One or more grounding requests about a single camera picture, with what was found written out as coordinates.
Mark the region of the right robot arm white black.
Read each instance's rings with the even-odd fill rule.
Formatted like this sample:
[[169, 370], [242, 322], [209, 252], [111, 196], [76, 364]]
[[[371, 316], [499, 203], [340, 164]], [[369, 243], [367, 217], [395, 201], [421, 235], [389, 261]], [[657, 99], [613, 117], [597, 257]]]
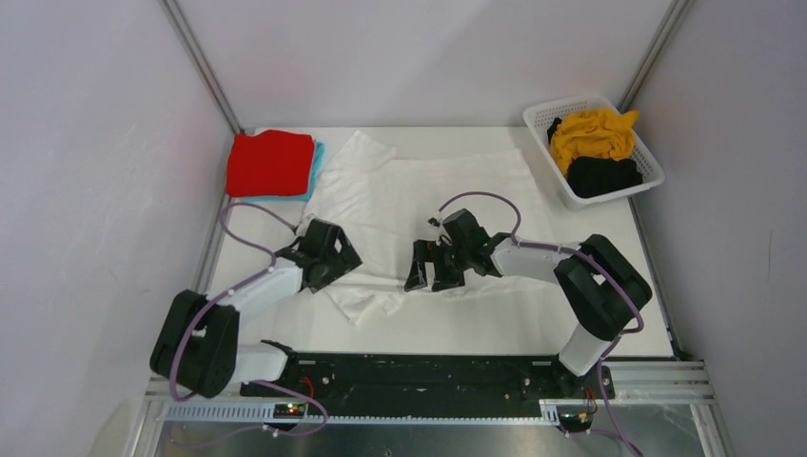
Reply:
[[413, 244], [407, 292], [461, 288], [465, 274], [523, 277], [560, 287], [578, 324], [559, 352], [552, 373], [556, 391], [579, 396], [591, 384], [591, 369], [640, 319], [653, 296], [642, 275], [605, 236], [573, 245], [528, 242], [510, 233], [489, 235], [467, 209], [438, 222], [441, 236]]

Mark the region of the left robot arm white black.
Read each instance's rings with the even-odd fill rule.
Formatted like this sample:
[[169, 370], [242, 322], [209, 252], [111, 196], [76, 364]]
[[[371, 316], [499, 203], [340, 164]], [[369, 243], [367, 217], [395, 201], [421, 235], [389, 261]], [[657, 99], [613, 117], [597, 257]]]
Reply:
[[269, 264], [212, 296], [190, 289], [172, 300], [149, 358], [150, 369], [169, 381], [171, 394], [183, 387], [211, 399], [227, 386], [264, 381], [278, 396], [299, 386], [301, 372], [290, 364], [291, 349], [278, 343], [243, 345], [245, 324], [286, 299], [316, 293], [363, 263], [344, 230], [321, 219], [278, 252]]

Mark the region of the white t shirt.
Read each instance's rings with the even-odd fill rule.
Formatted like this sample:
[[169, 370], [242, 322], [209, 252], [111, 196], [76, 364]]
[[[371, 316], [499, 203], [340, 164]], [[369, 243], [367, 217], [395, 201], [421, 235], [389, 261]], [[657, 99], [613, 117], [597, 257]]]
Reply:
[[432, 238], [428, 219], [469, 209], [490, 232], [550, 242], [544, 198], [519, 149], [440, 159], [410, 159], [356, 131], [320, 172], [304, 213], [341, 226], [362, 264], [317, 293], [314, 302], [339, 322], [412, 313], [530, 317], [569, 325], [572, 310], [554, 285], [523, 277], [471, 273], [463, 287], [404, 291], [413, 242]]

